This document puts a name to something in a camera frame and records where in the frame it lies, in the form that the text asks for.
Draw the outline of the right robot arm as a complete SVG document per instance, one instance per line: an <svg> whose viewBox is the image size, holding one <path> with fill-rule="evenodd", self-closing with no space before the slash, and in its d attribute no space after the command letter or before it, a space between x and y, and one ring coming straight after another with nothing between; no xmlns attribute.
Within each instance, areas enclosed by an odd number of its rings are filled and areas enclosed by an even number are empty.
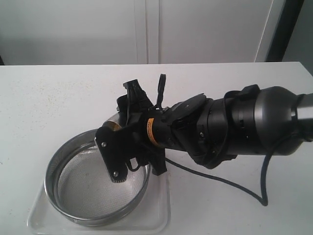
<svg viewBox="0 0 313 235"><path fill-rule="evenodd" d="M95 141L111 180L124 182L134 168L166 172L166 149L186 152L208 169L239 155L292 154L313 140L313 96L275 86L251 85L221 99L196 95L169 108L153 106L140 88L118 99L117 122L105 122Z"/></svg>

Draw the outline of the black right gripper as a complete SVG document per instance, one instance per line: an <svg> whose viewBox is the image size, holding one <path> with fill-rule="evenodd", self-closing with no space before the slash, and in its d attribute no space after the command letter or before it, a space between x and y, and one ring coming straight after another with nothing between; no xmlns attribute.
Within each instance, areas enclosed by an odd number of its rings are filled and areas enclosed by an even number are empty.
<svg viewBox="0 0 313 235"><path fill-rule="evenodd" d="M122 95L116 101L118 112L130 118L132 95ZM167 171L165 150L182 150L165 122L165 114L154 109L133 115L131 122L118 131L101 126L95 141L114 183L126 181L128 171L132 171L130 160L133 158L139 166L150 164L153 174L159 176Z"/></svg>

